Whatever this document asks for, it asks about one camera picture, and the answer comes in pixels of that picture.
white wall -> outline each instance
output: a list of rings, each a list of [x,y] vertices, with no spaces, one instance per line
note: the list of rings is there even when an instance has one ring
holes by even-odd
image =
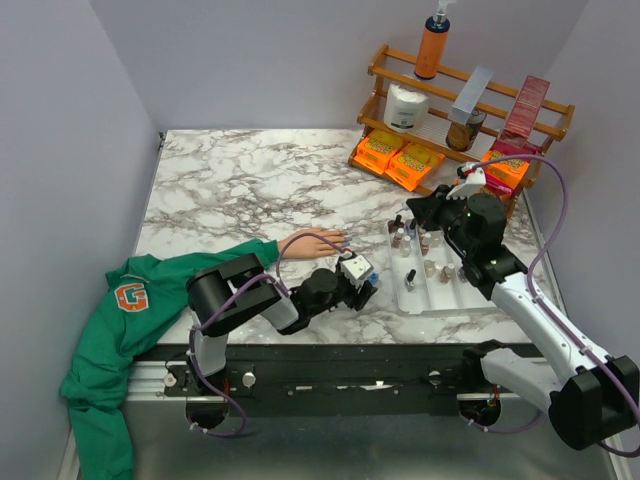
[[[0,14],[0,477],[57,477],[58,388],[130,254],[158,137],[86,0]]]
[[[444,62],[544,75],[587,0],[461,0]],[[416,52],[437,0],[91,0],[162,128],[355,125],[388,43]]]
[[[569,216],[551,259],[570,317],[613,355],[640,363],[640,3],[591,0],[547,79],[549,96],[576,105],[572,130],[549,155],[569,180]],[[543,229],[559,191],[532,191]],[[633,432],[627,447],[637,445]],[[631,461],[640,478],[640,460]]]

orange bottle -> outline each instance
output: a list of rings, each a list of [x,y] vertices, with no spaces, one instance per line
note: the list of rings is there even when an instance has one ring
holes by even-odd
[[[436,14],[427,18],[414,71],[416,77],[421,80],[431,80],[438,73],[438,65],[451,27],[447,18],[447,5],[455,2],[456,0],[440,0]]]

white tray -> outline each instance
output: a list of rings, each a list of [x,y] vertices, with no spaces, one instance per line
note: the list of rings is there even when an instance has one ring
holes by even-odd
[[[456,316],[470,313],[495,313],[498,307],[486,300],[482,294],[468,282],[462,282],[458,278],[458,270],[462,267],[462,261],[444,238],[440,245],[431,247],[424,257],[420,252],[420,240],[418,235],[411,240],[411,255],[404,258],[400,255],[399,248],[391,248],[391,235],[385,222],[383,231],[387,236],[387,248],[391,256],[391,270],[393,283],[396,286],[398,307],[405,313],[418,315],[427,313],[430,316]],[[431,235],[442,235],[441,232],[429,232]],[[440,272],[436,272],[431,278],[427,278],[424,272],[424,261],[433,260],[436,264],[447,265],[453,263],[455,272],[448,283],[442,283],[439,279]],[[404,279],[411,269],[416,270],[414,289],[407,291]]]

gray floor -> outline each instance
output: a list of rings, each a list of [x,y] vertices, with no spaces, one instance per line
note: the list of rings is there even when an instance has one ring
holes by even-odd
[[[533,415],[508,404],[501,426]],[[610,460],[592,447],[566,447],[548,423],[519,435],[487,435],[460,418],[423,415],[253,419],[231,440],[190,432],[184,404],[127,402],[136,480],[613,479]]]

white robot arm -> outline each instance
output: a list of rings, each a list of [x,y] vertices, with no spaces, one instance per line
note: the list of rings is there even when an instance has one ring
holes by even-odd
[[[507,218],[501,202],[489,194],[474,194],[484,186],[481,172],[462,166],[458,185],[440,185],[428,197],[408,200],[407,206],[421,228],[443,231],[462,259],[469,283],[518,323],[548,364],[489,341],[470,349],[461,378],[471,387],[488,382],[518,394],[546,413],[562,440],[575,449],[631,428],[636,424],[633,411],[602,366],[636,405],[638,367],[626,356],[613,358],[588,339],[527,278],[527,267],[502,244]]]

